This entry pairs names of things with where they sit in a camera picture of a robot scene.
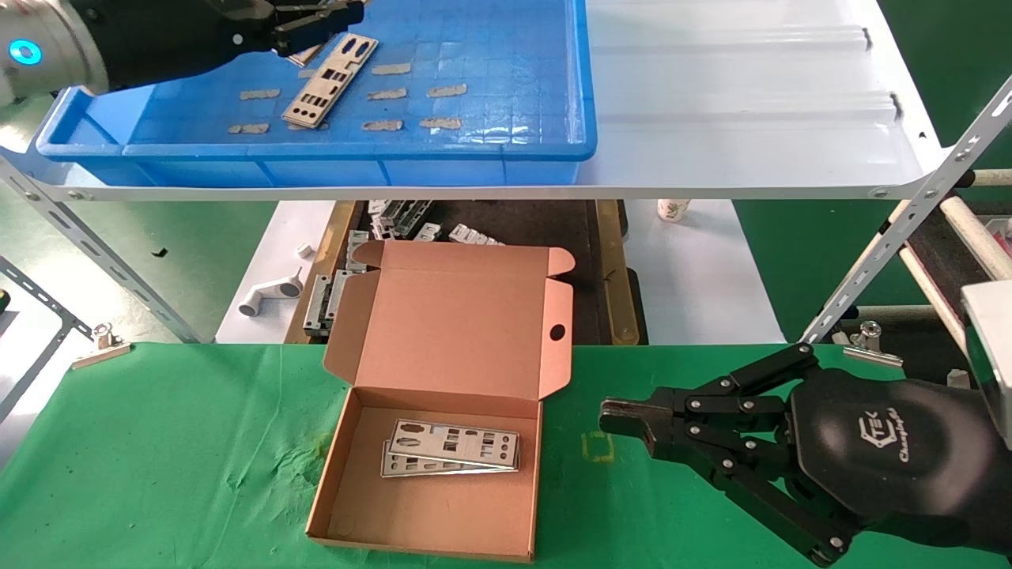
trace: green cloth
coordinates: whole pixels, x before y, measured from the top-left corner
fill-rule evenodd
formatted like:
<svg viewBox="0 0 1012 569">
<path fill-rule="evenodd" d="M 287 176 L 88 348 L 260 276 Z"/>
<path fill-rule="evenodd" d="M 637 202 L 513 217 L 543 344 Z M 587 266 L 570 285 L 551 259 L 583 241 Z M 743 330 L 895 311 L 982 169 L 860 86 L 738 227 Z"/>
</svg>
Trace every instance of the green cloth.
<svg viewBox="0 0 1012 569">
<path fill-rule="evenodd" d="M 687 467 L 597 431 L 608 395 L 694 387 L 779 346 L 578 347 L 545 404 L 537 563 L 808 569 Z M 883 368 L 819 346 L 826 365 Z M 70 373 L 0 473 L 0 567 L 503 567 L 325 548 L 303 534 L 346 387 L 323 346 L 140 344 Z M 1007 567 L 867 534 L 840 569 Z"/>
</svg>

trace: box lid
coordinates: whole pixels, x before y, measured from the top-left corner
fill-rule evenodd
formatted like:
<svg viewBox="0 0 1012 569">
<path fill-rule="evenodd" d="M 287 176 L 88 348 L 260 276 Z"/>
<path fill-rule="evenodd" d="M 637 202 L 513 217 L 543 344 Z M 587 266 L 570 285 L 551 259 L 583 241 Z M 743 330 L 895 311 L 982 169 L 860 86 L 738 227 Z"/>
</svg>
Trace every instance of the box lid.
<svg viewBox="0 0 1012 569">
<path fill-rule="evenodd" d="M 572 270 L 560 248 L 370 241 L 355 260 L 324 368 L 357 387 L 538 400 L 565 387 Z"/>
</svg>

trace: cardboard box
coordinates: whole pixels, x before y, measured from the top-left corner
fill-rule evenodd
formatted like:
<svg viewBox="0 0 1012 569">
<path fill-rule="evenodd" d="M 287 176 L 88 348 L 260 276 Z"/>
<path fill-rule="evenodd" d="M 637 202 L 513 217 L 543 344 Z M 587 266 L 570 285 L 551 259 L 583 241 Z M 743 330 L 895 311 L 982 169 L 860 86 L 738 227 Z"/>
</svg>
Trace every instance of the cardboard box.
<svg viewBox="0 0 1012 569">
<path fill-rule="evenodd" d="M 541 399 L 572 363 L 573 256 L 544 247 L 370 241 L 324 368 L 352 384 L 306 533 L 341 547 L 530 562 Z M 512 430 L 513 473 L 381 478 L 398 419 Z"/>
</svg>

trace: blue plastic tray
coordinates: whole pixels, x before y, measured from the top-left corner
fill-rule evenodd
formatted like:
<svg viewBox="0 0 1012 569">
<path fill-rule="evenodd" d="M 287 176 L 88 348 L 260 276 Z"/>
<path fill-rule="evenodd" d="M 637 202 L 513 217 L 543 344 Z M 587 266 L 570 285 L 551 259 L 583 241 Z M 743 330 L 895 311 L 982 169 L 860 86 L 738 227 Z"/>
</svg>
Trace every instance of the blue plastic tray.
<svg viewBox="0 0 1012 569">
<path fill-rule="evenodd" d="M 99 97 L 71 89 L 39 133 L 38 152 L 107 184 L 202 187 L 567 184 L 594 154 L 583 0 L 376 0 L 351 31 L 380 46 L 328 130 L 288 130 L 281 112 L 307 80 L 274 54 L 247 54 L 198 77 Z M 407 75 L 371 73 L 408 62 Z M 460 96 L 426 94 L 460 83 Z M 399 87 L 406 98 L 366 100 Z M 275 99 L 239 99 L 274 88 Z M 423 129 L 428 116 L 458 116 L 462 128 Z M 403 119 L 404 129 L 361 129 L 383 119 Z M 262 135 L 228 132 L 263 123 Z"/>
</svg>

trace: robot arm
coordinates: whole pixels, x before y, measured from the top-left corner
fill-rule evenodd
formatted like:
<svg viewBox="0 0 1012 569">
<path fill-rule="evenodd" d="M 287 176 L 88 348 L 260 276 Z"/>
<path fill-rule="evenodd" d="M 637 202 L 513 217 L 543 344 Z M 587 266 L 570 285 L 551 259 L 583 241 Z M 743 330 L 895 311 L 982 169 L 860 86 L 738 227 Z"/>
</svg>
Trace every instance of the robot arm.
<svg viewBox="0 0 1012 569">
<path fill-rule="evenodd" d="M 601 430 L 691 467 L 820 567 L 864 531 L 1012 555 L 1012 281 L 963 297 L 983 391 L 860 379 L 803 343 L 696 389 L 608 398 Z M 786 401 L 764 395 L 797 379 Z"/>
<path fill-rule="evenodd" d="M 247 52 L 287 57 L 363 17 L 362 1 L 0 0 L 0 105 L 73 85 L 100 94 L 188 77 Z"/>
</svg>

